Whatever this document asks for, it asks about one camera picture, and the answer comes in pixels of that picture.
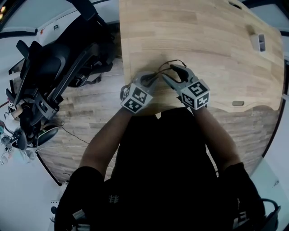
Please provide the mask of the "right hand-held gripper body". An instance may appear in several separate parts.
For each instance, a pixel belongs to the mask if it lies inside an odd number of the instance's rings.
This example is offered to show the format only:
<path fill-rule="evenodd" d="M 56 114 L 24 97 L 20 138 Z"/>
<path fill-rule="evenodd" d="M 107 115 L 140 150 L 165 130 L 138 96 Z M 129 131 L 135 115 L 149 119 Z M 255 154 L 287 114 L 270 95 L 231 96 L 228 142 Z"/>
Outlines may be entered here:
<path fill-rule="evenodd" d="M 194 110 L 206 106 L 210 101 L 208 85 L 204 80 L 197 77 L 192 77 L 187 82 L 180 83 L 177 87 L 177 93 L 180 101 Z"/>

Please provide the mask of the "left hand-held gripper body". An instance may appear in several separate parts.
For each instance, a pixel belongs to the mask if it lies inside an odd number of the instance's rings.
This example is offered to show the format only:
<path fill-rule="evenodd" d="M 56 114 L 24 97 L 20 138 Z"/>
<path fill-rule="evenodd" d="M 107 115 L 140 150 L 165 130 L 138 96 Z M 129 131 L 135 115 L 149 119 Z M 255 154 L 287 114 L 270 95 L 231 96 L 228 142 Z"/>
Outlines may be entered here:
<path fill-rule="evenodd" d="M 136 114 L 144 109 L 153 99 L 153 93 L 145 91 L 145 83 L 132 83 L 121 88 L 121 106 Z"/>

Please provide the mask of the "thin wire-frame eyeglasses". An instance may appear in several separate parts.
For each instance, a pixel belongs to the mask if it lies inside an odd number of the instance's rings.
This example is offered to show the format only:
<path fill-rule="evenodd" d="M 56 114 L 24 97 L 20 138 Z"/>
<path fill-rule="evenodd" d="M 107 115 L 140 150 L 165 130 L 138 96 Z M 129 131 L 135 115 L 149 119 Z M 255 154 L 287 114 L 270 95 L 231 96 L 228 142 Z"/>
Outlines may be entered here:
<path fill-rule="evenodd" d="M 164 62 L 162 65 L 159 66 L 158 71 L 154 73 L 154 75 L 152 76 L 152 78 L 157 77 L 159 74 L 165 72 L 166 70 L 172 69 L 171 67 L 161 69 L 163 66 L 165 66 L 165 65 L 170 65 L 170 63 L 172 63 L 172 62 L 180 62 L 183 67 L 187 67 L 187 65 L 186 65 L 183 61 L 181 61 L 180 59 L 169 60 L 169 61 L 166 61 L 166 62 Z"/>

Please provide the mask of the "person's right forearm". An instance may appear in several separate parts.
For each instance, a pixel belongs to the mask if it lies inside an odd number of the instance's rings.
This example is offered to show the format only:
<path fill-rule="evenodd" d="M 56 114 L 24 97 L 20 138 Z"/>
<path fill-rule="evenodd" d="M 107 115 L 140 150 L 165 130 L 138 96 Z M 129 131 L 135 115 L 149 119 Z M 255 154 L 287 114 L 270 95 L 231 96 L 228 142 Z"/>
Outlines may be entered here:
<path fill-rule="evenodd" d="M 239 164 L 241 160 L 235 142 L 207 108 L 193 109 L 192 113 L 218 172 L 221 174 L 229 166 Z"/>

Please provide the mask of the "person's left forearm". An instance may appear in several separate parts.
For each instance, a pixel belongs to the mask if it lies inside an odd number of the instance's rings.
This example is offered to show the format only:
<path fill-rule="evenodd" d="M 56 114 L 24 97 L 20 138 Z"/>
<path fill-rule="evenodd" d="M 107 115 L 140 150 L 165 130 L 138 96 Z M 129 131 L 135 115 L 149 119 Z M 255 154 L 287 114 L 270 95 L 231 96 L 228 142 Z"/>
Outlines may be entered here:
<path fill-rule="evenodd" d="M 121 108 L 90 141 L 79 167 L 92 167 L 105 176 L 132 116 L 130 111 Z"/>

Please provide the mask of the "person's black clothing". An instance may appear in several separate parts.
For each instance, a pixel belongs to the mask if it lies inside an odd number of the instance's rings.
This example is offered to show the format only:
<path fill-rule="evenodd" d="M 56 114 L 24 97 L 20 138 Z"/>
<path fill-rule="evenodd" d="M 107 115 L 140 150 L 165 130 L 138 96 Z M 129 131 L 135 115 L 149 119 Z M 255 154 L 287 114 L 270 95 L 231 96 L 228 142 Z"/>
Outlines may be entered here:
<path fill-rule="evenodd" d="M 240 162 L 223 173 L 192 112 L 132 116 L 105 176 L 71 175 L 55 231 L 249 231 L 265 219 L 258 191 Z"/>

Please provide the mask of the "white desk organizer tray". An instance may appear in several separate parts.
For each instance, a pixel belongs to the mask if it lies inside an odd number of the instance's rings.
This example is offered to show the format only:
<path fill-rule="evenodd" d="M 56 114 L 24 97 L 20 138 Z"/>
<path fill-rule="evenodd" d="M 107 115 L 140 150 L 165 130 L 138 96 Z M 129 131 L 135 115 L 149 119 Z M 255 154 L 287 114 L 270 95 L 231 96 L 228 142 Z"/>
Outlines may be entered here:
<path fill-rule="evenodd" d="M 255 51 L 265 52 L 266 44 L 265 44 L 265 36 L 264 34 L 252 34 L 250 36 L 250 40 L 252 43 L 252 47 Z"/>

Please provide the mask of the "black mesh office chair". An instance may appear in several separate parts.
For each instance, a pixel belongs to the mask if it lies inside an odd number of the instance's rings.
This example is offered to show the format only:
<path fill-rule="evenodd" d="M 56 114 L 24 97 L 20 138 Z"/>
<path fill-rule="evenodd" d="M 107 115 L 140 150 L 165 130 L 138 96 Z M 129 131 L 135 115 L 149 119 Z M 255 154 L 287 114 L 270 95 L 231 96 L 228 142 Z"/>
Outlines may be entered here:
<path fill-rule="evenodd" d="M 97 21 L 102 27 L 108 29 L 108 25 L 105 21 L 99 16 L 98 12 L 96 11 L 94 5 L 90 2 L 90 0 L 66 0 L 70 2 L 82 15 L 82 17 L 89 21 L 93 19 Z"/>
<path fill-rule="evenodd" d="M 101 81 L 101 75 L 113 67 L 116 48 L 113 42 L 91 43 L 79 52 L 63 44 L 41 46 L 33 42 L 28 47 L 17 43 L 24 56 L 21 84 L 17 92 L 14 86 L 6 89 L 8 99 L 19 104 L 28 103 L 28 120 L 31 126 L 41 119 L 51 120 L 59 111 L 62 93 L 67 87 L 79 88 Z"/>
<path fill-rule="evenodd" d="M 38 93 L 35 99 L 27 96 L 21 100 L 21 104 L 14 103 L 15 93 L 6 89 L 6 95 L 10 106 L 4 115 L 4 136 L 1 138 L 6 149 L 25 151 L 38 148 L 57 134 L 57 125 L 45 124 L 56 114 L 58 108 L 50 107 L 41 94 Z"/>

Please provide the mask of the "grey crumpled cloth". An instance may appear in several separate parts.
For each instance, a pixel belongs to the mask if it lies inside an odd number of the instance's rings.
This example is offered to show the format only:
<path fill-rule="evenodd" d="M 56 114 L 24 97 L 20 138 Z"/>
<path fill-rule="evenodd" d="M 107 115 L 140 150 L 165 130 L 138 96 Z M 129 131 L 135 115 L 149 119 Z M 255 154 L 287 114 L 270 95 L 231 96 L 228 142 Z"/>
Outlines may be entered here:
<path fill-rule="evenodd" d="M 25 163 L 31 163 L 37 157 L 36 149 L 27 148 L 26 150 L 20 150 L 20 160 Z"/>

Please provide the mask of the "black bag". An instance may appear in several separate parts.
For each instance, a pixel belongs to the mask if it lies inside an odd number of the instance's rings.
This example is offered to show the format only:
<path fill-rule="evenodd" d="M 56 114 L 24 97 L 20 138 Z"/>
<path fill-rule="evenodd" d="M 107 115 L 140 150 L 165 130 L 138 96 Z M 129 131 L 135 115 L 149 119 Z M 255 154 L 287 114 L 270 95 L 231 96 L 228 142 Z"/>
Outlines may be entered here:
<path fill-rule="evenodd" d="M 272 211 L 264 220 L 263 224 L 261 225 L 259 231 L 277 231 L 279 226 L 278 215 L 281 209 L 274 200 L 271 199 L 261 199 L 262 202 L 269 202 L 273 204 L 274 211 Z"/>

